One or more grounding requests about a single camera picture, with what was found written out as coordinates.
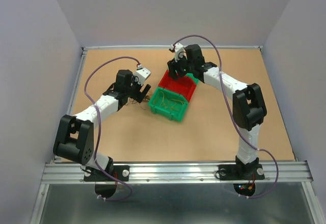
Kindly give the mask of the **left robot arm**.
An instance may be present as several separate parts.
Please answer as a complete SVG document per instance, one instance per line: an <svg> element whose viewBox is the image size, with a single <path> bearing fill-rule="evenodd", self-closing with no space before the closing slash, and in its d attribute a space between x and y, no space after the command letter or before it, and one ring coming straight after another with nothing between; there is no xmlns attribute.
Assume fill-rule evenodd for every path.
<svg viewBox="0 0 326 224"><path fill-rule="evenodd" d="M98 128L101 132L102 121L118 112L130 98L141 103L151 88L144 84L150 75L147 68L138 68L135 72L119 70L115 82L96 102L73 116L62 116L53 146L54 155L96 169L101 180L110 179L113 160L98 153L94 130Z"/></svg>

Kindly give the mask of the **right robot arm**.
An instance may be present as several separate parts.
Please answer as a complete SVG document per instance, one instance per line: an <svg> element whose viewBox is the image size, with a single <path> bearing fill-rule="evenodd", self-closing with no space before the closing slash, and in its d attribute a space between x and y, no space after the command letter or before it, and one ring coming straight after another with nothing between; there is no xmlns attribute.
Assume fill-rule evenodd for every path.
<svg viewBox="0 0 326 224"><path fill-rule="evenodd" d="M171 45L174 58L168 61L169 77L178 80L192 74L202 83L221 91L232 124L239 135L239 147L234 166L236 176L246 178L253 172L252 162L258 157L258 135L267 109L258 84L241 82L224 73L212 62L206 62L199 45Z"/></svg>

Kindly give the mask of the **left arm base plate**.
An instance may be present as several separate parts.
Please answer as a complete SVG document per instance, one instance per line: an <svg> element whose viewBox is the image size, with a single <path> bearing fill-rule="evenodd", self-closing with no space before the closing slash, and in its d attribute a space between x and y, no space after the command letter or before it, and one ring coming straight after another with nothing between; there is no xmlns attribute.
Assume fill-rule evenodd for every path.
<svg viewBox="0 0 326 224"><path fill-rule="evenodd" d="M102 171L91 168L91 167L81 167L84 173L85 182L109 182L113 181L112 178L108 177ZM121 180L123 182L129 181L130 166L128 165L115 165L111 176Z"/></svg>

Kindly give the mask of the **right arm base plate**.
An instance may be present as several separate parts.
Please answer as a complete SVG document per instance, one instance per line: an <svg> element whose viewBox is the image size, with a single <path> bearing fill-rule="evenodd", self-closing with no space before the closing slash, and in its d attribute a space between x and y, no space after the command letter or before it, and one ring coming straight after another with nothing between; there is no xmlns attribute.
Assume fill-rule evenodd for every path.
<svg viewBox="0 0 326 224"><path fill-rule="evenodd" d="M258 173L262 165L240 166L239 164L220 164L215 172L215 177L221 181L264 180L264 173Z"/></svg>

